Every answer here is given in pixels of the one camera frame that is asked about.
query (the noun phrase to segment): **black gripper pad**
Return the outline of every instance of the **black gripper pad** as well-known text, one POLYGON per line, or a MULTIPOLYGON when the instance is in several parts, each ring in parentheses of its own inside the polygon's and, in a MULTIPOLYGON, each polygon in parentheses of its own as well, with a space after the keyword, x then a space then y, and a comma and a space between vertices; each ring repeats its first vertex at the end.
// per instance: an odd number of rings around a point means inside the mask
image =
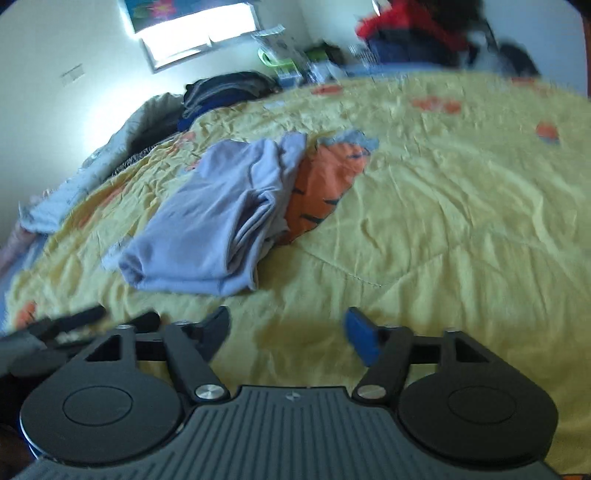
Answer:
POLYGON ((179 435, 145 458, 78 468, 38 460, 18 480, 558 480, 532 463, 505 472, 449 465, 419 450, 389 412, 342 388, 243 387, 198 407, 179 435))

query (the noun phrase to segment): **window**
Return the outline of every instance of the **window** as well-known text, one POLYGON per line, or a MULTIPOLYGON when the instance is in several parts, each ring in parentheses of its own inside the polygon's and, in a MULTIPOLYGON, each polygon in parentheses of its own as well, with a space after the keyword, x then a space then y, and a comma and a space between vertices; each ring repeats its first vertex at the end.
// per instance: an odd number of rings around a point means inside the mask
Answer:
POLYGON ((139 33, 152 65, 159 69, 214 48, 218 42, 256 31, 256 16, 250 4, 235 4, 204 10, 146 28, 139 33))

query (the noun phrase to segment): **yellow bedspread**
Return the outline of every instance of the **yellow bedspread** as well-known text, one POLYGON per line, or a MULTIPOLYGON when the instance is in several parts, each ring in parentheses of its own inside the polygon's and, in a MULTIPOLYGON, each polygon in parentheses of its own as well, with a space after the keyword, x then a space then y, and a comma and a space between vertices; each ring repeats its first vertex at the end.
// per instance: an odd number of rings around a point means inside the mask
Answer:
MULTIPOLYGON (((239 384, 352 387, 363 366, 341 321, 357 306, 418 334, 463 329, 546 389, 560 412, 548 461, 591 471, 591 108, 543 83, 481 74, 348 80, 335 95, 293 90, 201 117, 188 134, 92 194, 14 282, 11 316, 101 303, 123 322, 148 309, 198 321, 228 305, 213 368, 239 384), (259 290, 226 299, 144 293, 101 264, 140 232, 222 139, 379 139, 335 212, 258 268, 259 290)), ((163 232, 174 235, 175 232, 163 232)))

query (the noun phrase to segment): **red jacket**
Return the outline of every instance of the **red jacket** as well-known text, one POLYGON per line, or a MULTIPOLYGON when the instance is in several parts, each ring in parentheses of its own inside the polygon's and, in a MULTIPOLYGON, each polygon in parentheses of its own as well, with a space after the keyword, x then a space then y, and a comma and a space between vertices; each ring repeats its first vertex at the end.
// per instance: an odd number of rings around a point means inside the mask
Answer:
POLYGON ((442 42, 452 51, 467 50, 463 34, 449 33, 432 19, 429 10, 415 0, 398 0, 378 17, 369 17, 359 24, 357 36, 369 40, 379 30, 422 30, 442 42))

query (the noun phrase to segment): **folded gray clothing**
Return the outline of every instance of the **folded gray clothing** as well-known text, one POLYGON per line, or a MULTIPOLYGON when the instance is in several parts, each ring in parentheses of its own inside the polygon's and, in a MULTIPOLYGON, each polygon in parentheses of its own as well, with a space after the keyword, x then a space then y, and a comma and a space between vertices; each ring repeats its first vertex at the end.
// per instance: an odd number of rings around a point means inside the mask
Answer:
POLYGON ((256 264, 287 231, 285 211, 306 135, 277 144, 221 141, 121 255, 139 290, 228 296, 256 290, 256 264))

